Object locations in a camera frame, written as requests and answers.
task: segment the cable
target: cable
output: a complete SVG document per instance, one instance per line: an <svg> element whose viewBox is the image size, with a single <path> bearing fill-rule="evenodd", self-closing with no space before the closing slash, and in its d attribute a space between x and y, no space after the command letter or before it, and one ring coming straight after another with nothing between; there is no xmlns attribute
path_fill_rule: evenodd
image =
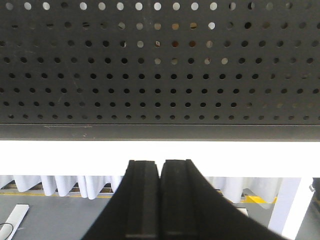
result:
<svg viewBox="0 0 320 240"><path fill-rule="evenodd" d="M5 224L10 225L10 226L12 227L12 229L11 229L11 232L9 233L9 235L8 235L5 239L0 239L0 240L7 240L7 239L10 237L10 235L12 234L12 232L14 231L14 228L15 228L15 227L14 227L11 223L9 223L9 222L0 223L0 226L1 226L1 225L5 225Z"/></svg>

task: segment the gray floor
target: gray floor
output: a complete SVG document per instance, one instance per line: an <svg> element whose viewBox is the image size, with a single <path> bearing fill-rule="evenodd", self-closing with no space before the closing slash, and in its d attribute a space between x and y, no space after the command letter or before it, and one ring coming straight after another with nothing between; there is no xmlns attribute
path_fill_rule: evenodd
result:
<svg viewBox="0 0 320 240"><path fill-rule="evenodd" d="M30 209L12 240L80 240L109 199L79 197L0 195L0 223L5 222L16 204ZM251 218L268 225L273 205L240 203ZM296 240L320 240L320 214L310 205Z"/></svg>

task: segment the hole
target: hole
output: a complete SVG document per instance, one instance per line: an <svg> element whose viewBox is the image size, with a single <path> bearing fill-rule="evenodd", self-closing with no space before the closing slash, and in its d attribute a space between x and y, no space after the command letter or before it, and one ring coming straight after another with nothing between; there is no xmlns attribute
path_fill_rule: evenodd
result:
<svg viewBox="0 0 320 240"><path fill-rule="evenodd" d="M189 46L190 46L191 48L194 48L194 47L196 46L196 42L195 42L195 41L190 41L190 42L189 42Z"/></svg>
<svg viewBox="0 0 320 240"><path fill-rule="evenodd" d="M14 5L11 2L7 2L5 4L5 8L9 11L11 11L12 9L14 9Z"/></svg>
<svg viewBox="0 0 320 240"><path fill-rule="evenodd" d="M119 29L124 30L126 28L126 25L121 21L118 24Z"/></svg>
<svg viewBox="0 0 320 240"><path fill-rule="evenodd" d="M311 44L312 47L316 47L319 45L319 41L318 40L314 40Z"/></svg>
<svg viewBox="0 0 320 240"><path fill-rule="evenodd" d="M282 29L286 29L288 27L288 23L287 22L284 22L281 24L281 28Z"/></svg>
<svg viewBox="0 0 320 240"><path fill-rule="evenodd" d="M141 23L141 22L138 22L137 24L136 24L136 29L137 30L142 30L144 28L144 25Z"/></svg>
<svg viewBox="0 0 320 240"><path fill-rule="evenodd" d="M173 3L172 8L173 10L178 11L180 9L180 3L178 2Z"/></svg>
<svg viewBox="0 0 320 240"><path fill-rule="evenodd" d="M126 41L121 41L120 42L120 46L122 47L122 48L125 48L126 46L127 46L127 42Z"/></svg>
<svg viewBox="0 0 320 240"><path fill-rule="evenodd" d="M61 3L61 7L62 7L63 9L66 9L67 7L69 7L69 5L68 5L68 3L63 2L63 3Z"/></svg>
<svg viewBox="0 0 320 240"><path fill-rule="evenodd" d="M294 57L290 58L290 64L294 64L297 61L297 59L295 59Z"/></svg>
<svg viewBox="0 0 320 240"><path fill-rule="evenodd" d="M69 40L69 41L68 41L68 45L69 45L70 47L74 47L74 46L75 46L75 42L72 41L72 40Z"/></svg>
<svg viewBox="0 0 320 240"><path fill-rule="evenodd" d="M296 40L296 41L294 42L294 46L295 46L296 48L300 47L300 46L301 46L301 41L300 41L300 40Z"/></svg>
<svg viewBox="0 0 320 240"><path fill-rule="evenodd" d="M214 22L210 22L210 23L208 24L208 27L209 27L210 30L213 30L213 29L215 29L216 24L215 24Z"/></svg>
<svg viewBox="0 0 320 240"><path fill-rule="evenodd" d="M307 64L312 64L314 62L314 59L313 58L308 58L307 60L306 60L306 63Z"/></svg>
<svg viewBox="0 0 320 240"><path fill-rule="evenodd" d="M265 6L265 8L268 10L268 11L271 11L272 9L274 9L274 4L272 2L268 2Z"/></svg>
<svg viewBox="0 0 320 240"><path fill-rule="evenodd" d="M195 59L194 59L194 58L190 57L190 58L188 59L188 63L189 63L189 64L193 64L194 62L195 62Z"/></svg>
<svg viewBox="0 0 320 240"><path fill-rule="evenodd" d="M191 9L192 9L193 11L198 10L198 8L199 8L199 4L198 4L197 2L193 2L193 3L191 4Z"/></svg>
<svg viewBox="0 0 320 240"><path fill-rule="evenodd" d="M89 48L92 46L92 42L87 40L87 41L85 41L85 45Z"/></svg>
<svg viewBox="0 0 320 240"><path fill-rule="evenodd" d="M256 64L262 63L262 58L261 58L261 57L258 57L258 58L255 60L255 63L256 63Z"/></svg>
<svg viewBox="0 0 320 240"><path fill-rule="evenodd" d="M229 40L224 41L223 45L228 48L231 45L231 42Z"/></svg>
<svg viewBox="0 0 320 240"><path fill-rule="evenodd" d="M124 9L124 4L122 2L118 2L116 4L116 8L119 10L119 11L122 11Z"/></svg>
<svg viewBox="0 0 320 240"><path fill-rule="evenodd" d="M59 64L61 63L61 59L59 57L55 57L54 58L55 63Z"/></svg>
<svg viewBox="0 0 320 240"><path fill-rule="evenodd" d="M285 4L285 8L286 8L286 9L292 9L292 7L293 7L293 4L292 4L291 2L287 2L287 3Z"/></svg>
<svg viewBox="0 0 320 240"><path fill-rule="evenodd" d="M299 28L300 28L300 29L304 29L306 26L307 26L307 24L306 24L305 22L301 22L301 23L299 24Z"/></svg>
<svg viewBox="0 0 320 240"><path fill-rule="evenodd" d="M226 58L226 57L222 58L221 63L223 65L226 65L228 63L228 58Z"/></svg>
<svg viewBox="0 0 320 240"><path fill-rule="evenodd" d="M89 29L90 23L89 23L89 22L83 22L83 23L82 23L82 27L83 27L84 29Z"/></svg>
<svg viewBox="0 0 320 240"><path fill-rule="evenodd" d="M244 28L245 28L245 29L249 29L249 28L251 28L251 26L252 26L251 22L246 22L246 23L244 24Z"/></svg>
<svg viewBox="0 0 320 240"><path fill-rule="evenodd" d="M44 2L44 3L42 4L42 7L43 7L44 10L49 10L49 9L50 9L50 4L47 3L47 2Z"/></svg>
<svg viewBox="0 0 320 240"><path fill-rule="evenodd" d="M254 10L255 9L255 3L254 2L249 2L248 9L249 10Z"/></svg>
<svg viewBox="0 0 320 240"><path fill-rule="evenodd" d="M143 5L142 5L141 2L137 2L137 3L135 4L135 9L137 9L138 11L141 11L142 8L143 8Z"/></svg>
<svg viewBox="0 0 320 240"><path fill-rule="evenodd" d="M100 3L98 4L98 8L99 8L101 11L103 11L103 10L106 9L106 4L105 4L104 2L100 2Z"/></svg>
<svg viewBox="0 0 320 240"><path fill-rule="evenodd" d="M156 48L159 48L159 47L161 46L160 41L155 41L155 42L154 42L154 46L155 46Z"/></svg>
<svg viewBox="0 0 320 240"><path fill-rule="evenodd" d="M161 3L160 2L156 2L154 5L154 10L159 11L161 9Z"/></svg>
<svg viewBox="0 0 320 240"><path fill-rule="evenodd" d="M284 41L282 41L282 40L280 40L280 41L278 41L278 42L276 43L276 46L277 46L278 48L282 47L283 45L284 45Z"/></svg>
<svg viewBox="0 0 320 240"><path fill-rule="evenodd" d="M239 62L239 64L244 64L246 62L246 59L241 57L238 62Z"/></svg>
<svg viewBox="0 0 320 240"><path fill-rule="evenodd" d="M190 28L191 28L191 30L195 30L197 27L198 27L198 24L197 24L197 23L195 23L195 22L191 22L191 23L190 23Z"/></svg>
<svg viewBox="0 0 320 240"><path fill-rule="evenodd" d="M206 46L208 49L212 48L213 45L214 45L214 43L213 43L211 40L207 41L206 44L205 44L205 46Z"/></svg>
<svg viewBox="0 0 320 240"><path fill-rule="evenodd" d="M179 46L179 42L173 41L173 42L171 43L171 45L172 45L172 47L176 48L176 47Z"/></svg>
<svg viewBox="0 0 320 240"><path fill-rule="evenodd" d="M24 8L25 8L26 10L31 10L32 6L31 6L31 4L30 4L29 2L25 2L25 3L24 3Z"/></svg>
<svg viewBox="0 0 320 240"><path fill-rule="evenodd" d="M229 4L229 9L231 10L231 11L233 11L233 10L235 10L236 9L236 3L235 2L231 2L230 4Z"/></svg>
<svg viewBox="0 0 320 240"><path fill-rule="evenodd" d="M232 22L228 22L226 25L226 28L229 30L232 29L233 27L234 27L234 24Z"/></svg>
<svg viewBox="0 0 320 240"><path fill-rule="evenodd" d="M154 24L154 29L155 29L155 30L160 30L160 29L161 29L161 23L156 22L156 23Z"/></svg>
<svg viewBox="0 0 320 240"><path fill-rule="evenodd" d="M204 60L204 64L209 65L210 63L211 63L211 58L207 57L207 58Z"/></svg>
<svg viewBox="0 0 320 240"><path fill-rule="evenodd" d="M248 44L248 41L242 41L241 46L245 48L248 46Z"/></svg>
<svg viewBox="0 0 320 240"><path fill-rule="evenodd" d="M143 48L144 47L144 42L140 40L140 41L138 41L136 43L136 45L137 45L138 48Z"/></svg>
<svg viewBox="0 0 320 240"><path fill-rule="evenodd" d="M177 58L172 58L171 59L171 64L172 65L176 65L178 63L178 59Z"/></svg>
<svg viewBox="0 0 320 240"><path fill-rule="evenodd" d="M161 63L161 59L160 58L155 58L154 59L154 63L159 65Z"/></svg>
<svg viewBox="0 0 320 240"><path fill-rule="evenodd" d="M210 4L210 10L214 11L218 8L218 4L216 2L212 2Z"/></svg>
<svg viewBox="0 0 320 240"><path fill-rule="evenodd" d="M127 58L122 58L122 59L121 59L121 62L122 62L123 64L127 64L127 63L128 63L128 59L127 59Z"/></svg>
<svg viewBox="0 0 320 240"><path fill-rule="evenodd" d="M173 30L178 30L179 29L179 23L174 23L174 24L172 24L172 29Z"/></svg>
<svg viewBox="0 0 320 240"><path fill-rule="evenodd" d="M262 24L262 27L263 27L264 29L268 29L268 28L270 27L270 22L265 21L265 22Z"/></svg>

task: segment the perforated metal panel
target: perforated metal panel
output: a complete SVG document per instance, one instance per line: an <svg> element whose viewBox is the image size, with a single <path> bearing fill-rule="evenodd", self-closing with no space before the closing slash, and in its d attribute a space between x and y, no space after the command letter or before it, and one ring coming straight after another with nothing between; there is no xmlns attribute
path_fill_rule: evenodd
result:
<svg viewBox="0 0 320 240"><path fill-rule="evenodd" d="M319 125L317 0L7 0L1 124Z"/></svg>

